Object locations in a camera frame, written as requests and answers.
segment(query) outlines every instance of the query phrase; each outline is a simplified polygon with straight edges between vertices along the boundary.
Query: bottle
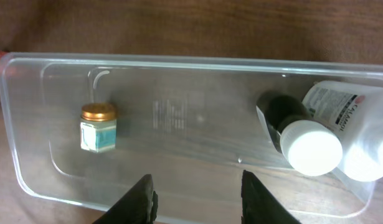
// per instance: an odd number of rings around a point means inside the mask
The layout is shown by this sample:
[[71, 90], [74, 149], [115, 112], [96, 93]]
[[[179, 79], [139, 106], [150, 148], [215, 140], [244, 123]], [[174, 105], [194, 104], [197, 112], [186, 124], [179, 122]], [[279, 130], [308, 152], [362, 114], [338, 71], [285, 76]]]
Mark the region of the bottle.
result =
[[258, 99], [257, 112], [276, 150], [295, 170], [317, 176], [338, 165], [342, 158], [339, 139], [322, 124], [313, 121], [300, 100], [269, 91]]
[[82, 107], [80, 147], [91, 152], [115, 148], [116, 109], [109, 103], [90, 103]]
[[383, 177], [383, 88], [323, 81], [309, 90], [303, 104], [340, 139], [341, 171], [362, 182]]

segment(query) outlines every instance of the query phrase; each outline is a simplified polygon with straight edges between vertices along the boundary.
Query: copper jar lid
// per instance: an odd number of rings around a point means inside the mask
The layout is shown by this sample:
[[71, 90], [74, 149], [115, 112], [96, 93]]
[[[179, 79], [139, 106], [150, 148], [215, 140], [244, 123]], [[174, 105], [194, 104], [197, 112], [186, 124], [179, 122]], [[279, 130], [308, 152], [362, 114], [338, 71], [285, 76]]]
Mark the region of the copper jar lid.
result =
[[90, 103], [82, 107], [82, 118], [87, 121], [111, 121], [116, 119], [116, 109], [110, 103]]

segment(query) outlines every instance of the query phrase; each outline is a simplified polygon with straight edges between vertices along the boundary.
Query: dark brown wood surface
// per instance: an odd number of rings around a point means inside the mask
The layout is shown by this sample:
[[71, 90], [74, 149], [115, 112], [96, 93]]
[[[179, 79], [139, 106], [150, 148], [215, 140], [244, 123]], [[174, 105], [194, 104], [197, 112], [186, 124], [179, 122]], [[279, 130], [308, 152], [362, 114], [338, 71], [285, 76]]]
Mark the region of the dark brown wood surface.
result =
[[[2, 48], [383, 64], [383, 1], [0, 0]], [[0, 112], [0, 223], [90, 223], [101, 214], [21, 190]], [[361, 215], [298, 218], [383, 223], [383, 179]]]

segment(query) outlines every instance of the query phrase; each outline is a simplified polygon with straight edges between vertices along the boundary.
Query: jar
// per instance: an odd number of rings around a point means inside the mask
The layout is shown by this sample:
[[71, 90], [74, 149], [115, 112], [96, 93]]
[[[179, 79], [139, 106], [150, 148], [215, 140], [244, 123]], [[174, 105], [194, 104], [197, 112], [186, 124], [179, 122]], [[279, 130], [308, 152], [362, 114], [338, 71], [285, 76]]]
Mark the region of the jar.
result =
[[80, 147], [91, 152], [115, 148], [116, 109], [109, 103], [90, 103], [82, 107]]

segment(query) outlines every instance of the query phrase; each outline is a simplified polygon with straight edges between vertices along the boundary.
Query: transparent storage box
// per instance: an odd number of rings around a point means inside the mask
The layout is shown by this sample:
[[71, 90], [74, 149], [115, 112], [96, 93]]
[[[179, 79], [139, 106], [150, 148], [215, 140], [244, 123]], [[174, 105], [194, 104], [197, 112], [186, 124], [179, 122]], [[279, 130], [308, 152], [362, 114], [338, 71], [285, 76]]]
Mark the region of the transparent storage box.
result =
[[[255, 102], [302, 99], [314, 82], [383, 86], [383, 66], [226, 58], [11, 53], [0, 94], [20, 186], [30, 195], [108, 210], [145, 174], [157, 221], [240, 223], [247, 169], [292, 214], [358, 215], [375, 183], [307, 177], [271, 145]], [[82, 105], [117, 106], [116, 149], [80, 148]]]

